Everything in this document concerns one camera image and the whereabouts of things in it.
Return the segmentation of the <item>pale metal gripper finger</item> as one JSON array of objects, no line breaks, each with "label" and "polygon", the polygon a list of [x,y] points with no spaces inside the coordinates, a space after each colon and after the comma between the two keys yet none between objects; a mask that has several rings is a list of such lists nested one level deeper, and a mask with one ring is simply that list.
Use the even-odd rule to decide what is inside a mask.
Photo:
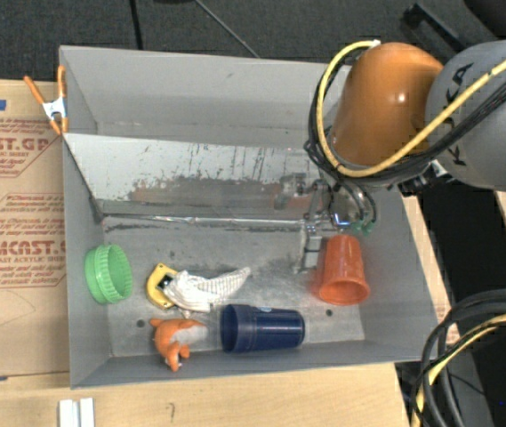
[{"label": "pale metal gripper finger", "polygon": [[307,231],[300,230],[298,232],[298,249],[297,249],[297,262],[295,263],[295,270],[297,273],[305,271],[305,248],[307,242]]},{"label": "pale metal gripper finger", "polygon": [[318,256],[322,246],[323,237],[320,235],[307,236],[307,268],[317,266]]}]

